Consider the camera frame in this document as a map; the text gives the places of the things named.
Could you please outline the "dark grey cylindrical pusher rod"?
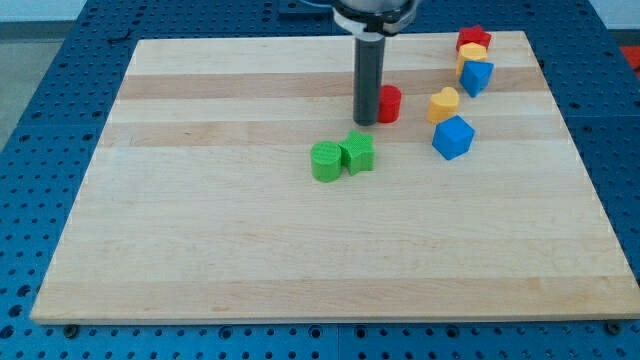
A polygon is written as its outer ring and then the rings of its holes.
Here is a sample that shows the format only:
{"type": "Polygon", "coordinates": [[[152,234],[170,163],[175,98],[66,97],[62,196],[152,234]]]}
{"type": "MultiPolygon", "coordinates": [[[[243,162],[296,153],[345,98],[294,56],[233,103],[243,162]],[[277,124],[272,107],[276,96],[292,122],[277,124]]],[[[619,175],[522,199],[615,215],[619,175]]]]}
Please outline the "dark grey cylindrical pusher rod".
{"type": "Polygon", "coordinates": [[[360,126],[378,121],[385,37],[355,40],[353,120],[360,126]]]}

